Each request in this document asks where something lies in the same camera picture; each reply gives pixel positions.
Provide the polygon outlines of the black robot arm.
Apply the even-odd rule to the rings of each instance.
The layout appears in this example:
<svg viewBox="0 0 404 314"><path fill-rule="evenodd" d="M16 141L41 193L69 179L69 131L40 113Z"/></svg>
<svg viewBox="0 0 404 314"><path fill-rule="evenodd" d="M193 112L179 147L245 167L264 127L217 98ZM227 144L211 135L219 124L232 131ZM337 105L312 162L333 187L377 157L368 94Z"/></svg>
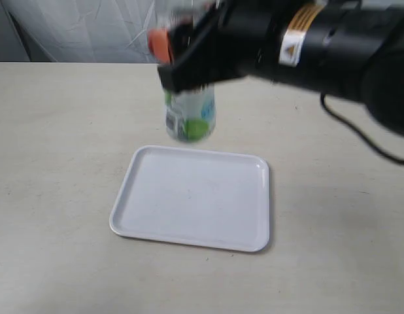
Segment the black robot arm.
<svg viewBox="0 0 404 314"><path fill-rule="evenodd" d="M167 33L171 92L246 76L362 103L404 136L404 7L224 1Z"/></svg>

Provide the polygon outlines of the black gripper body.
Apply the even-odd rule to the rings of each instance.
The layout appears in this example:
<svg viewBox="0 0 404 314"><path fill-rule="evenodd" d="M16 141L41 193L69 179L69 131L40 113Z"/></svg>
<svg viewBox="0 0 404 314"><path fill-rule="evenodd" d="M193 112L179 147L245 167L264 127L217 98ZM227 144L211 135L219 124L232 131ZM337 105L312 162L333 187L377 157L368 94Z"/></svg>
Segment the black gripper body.
<svg viewBox="0 0 404 314"><path fill-rule="evenodd" d="M259 74L277 58L286 1L222 1L194 25L168 32L173 60L158 68L164 89L179 93Z"/></svg>

